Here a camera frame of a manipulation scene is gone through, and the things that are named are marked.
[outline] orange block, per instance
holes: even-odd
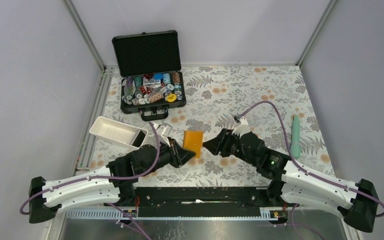
[[[183,148],[196,153],[194,159],[201,157],[201,148],[203,147],[204,132],[202,131],[184,131]]]

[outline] green tube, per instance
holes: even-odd
[[[292,121],[292,137],[290,141],[290,153],[294,159],[301,157],[300,145],[300,118],[295,115]]]

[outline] table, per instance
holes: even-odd
[[[261,101],[272,101],[279,109],[288,135],[292,118],[300,119],[301,158],[303,164],[334,176],[334,170],[298,66],[230,66],[183,67],[187,104],[169,109],[168,118],[157,120],[173,126],[170,137],[183,144],[185,130],[203,131],[204,142],[214,138],[222,128],[232,129],[233,115]],[[114,70],[103,116],[149,130],[148,144],[156,146],[149,124],[139,113],[120,110],[122,77]],[[246,115],[251,130],[274,150],[286,153],[281,125],[275,111],[261,104]],[[105,165],[128,153],[128,149],[97,139],[92,150],[90,168]],[[265,187],[270,180],[242,160],[213,156],[205,148],[201,158],[191,159],[181,168],[166,165],[139,178],[136,187]]]

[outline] robotic arm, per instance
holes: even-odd
[[[149,173],[167,164],[179,168],[195,157],[195,152],[182,148],[175,139],[168,137],[172,129],[170,125],[154,123],[154,127],[161,143],[158,160]],[[156,155],[157,149],[146,144],[105,166],[81,175],[53,181],[46,181],[41,176],[33,178],[30,183],[30,197],[45,189],[50,191],[29,202],[29,222],[31,224],[45,222],[53,219],[57,213],[81,206],[131,202],[135,197],[133,183],[138,181],[138,178],[132,176],[149,169]],[[114,179],[117,177],[132,178]]]
[[[365,179],[359,183],[326,175],[297,162],[307,173],[299,169],[288,155],[267,148],[248,126],[244,117],[235,117],[240,123],[234,129],[223,128],[216,138],[203,143],[213,155],[235,157],[257,168],[263,177],[272,180],[267,195],[276,206],[283,203],[302,204],[324,210],[344,219],[348,225],[371,233],[378,204],[373,200],[327,183],[312,176],[313,173],[332,182],[358,188],[378,198],[374,185]]]

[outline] white wall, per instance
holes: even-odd
[[[338,1],[301,70],[335,172],[384,201],[384,0]],[[384,239],[384,217],[364,239]]]
[[[295,63],[329,0],[73,0],[107,65],[111,39],[177,30],[183,64]]]
[[[42,239],[19,207],[69,176],[99,73],[61,0],[0,0],[0,240]]]

